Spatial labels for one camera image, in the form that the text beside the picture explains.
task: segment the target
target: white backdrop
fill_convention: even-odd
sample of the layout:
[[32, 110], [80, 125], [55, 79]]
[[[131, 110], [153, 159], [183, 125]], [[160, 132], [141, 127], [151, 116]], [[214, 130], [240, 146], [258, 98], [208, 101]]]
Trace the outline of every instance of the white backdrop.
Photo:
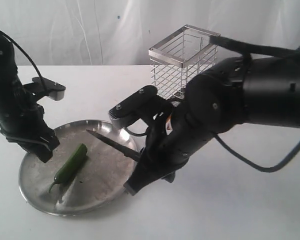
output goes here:
[[0, 0], [0, 29], [38, 65], [148, 64], [148, 48], [185, 24], [294, 49], [300, 0]]

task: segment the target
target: white table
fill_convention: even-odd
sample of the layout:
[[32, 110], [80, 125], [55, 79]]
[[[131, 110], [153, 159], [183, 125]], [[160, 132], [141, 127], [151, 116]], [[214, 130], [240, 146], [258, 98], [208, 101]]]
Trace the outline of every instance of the white table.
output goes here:
[[[67, 87], [62, 101], [40, 101], [51, 128], [83, 119], [108, 120], [111, 107], [151, 84], [148, 66], [40, 70]], [[31, 66], [19, 67], [23, 83], [35, 76]], [[144, 125], [131, 129], [142, 131]], [[244, 124], [221, 136], [240, 153], [270, 166], [299, 140], [300, 129]], [[0, 135], [0, 240], [300, 240], [300, 153], [283, 170], [261, 173], [212, 140], [172, 184], [157, 181], [134, 197], [76, 217], [48, 215], [26, 203], [18, 188], [24, 154]]]

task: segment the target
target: metal wire cage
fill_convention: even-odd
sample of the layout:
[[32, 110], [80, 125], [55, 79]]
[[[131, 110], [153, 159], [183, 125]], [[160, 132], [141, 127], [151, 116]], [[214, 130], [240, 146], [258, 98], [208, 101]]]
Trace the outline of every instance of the metal wire cage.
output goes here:
[[182, 99], [187, 82], [215, 64], [218, 51], [210, 36], [220, 34], [185, 25], [149, 49], [152, 84], [159, 96]]

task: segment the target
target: metal plate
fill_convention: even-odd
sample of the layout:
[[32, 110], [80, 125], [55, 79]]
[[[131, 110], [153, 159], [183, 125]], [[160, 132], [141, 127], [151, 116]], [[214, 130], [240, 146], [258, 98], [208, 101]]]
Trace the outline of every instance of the metal plate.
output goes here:
[[[60, 145], [53, 157], [41, 162], [34, 154], [27, 153], [19, 171], [19, 187], [25, 200], [36, 209], [52, 215], [78, 215], [94, 210], [124, 193], [124, 183], [131, 176], [135, 162], [121, 152], [103, 143], [86, 129], [98, 133], [137, 151], [137, 146], [125, 130], [101, 120], [82, 120], [55, 129]], [[78, 144], [88, 148], [87, 161], [68, 185], [48, 188]]]

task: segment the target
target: knife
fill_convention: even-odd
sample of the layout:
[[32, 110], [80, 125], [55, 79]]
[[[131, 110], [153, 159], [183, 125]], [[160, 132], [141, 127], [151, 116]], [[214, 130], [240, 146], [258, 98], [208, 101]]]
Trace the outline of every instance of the knife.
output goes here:
[[139, 162], [139, 159], [140, 159], [139, 152], [132, 150], [129, 147], [123, 146], [123, 145], [113, 141], [112, 139], [110, 139], [106, 136], [103, 136], [100, 133], [97, 133], [96, 131], [92, 131], [89, 129], [86, 129], [86, 131], [88, 133], [90, 133], [92, 136], [94, 136], [95, 138], [104, 142], [105, 144], [107, 144], [107, 145], [113, 147], [114, 149], [118, 150], [119, 152], [123, 153], [124, 156], [131, 158], [131, 159], [135, 160], [136, 162]]

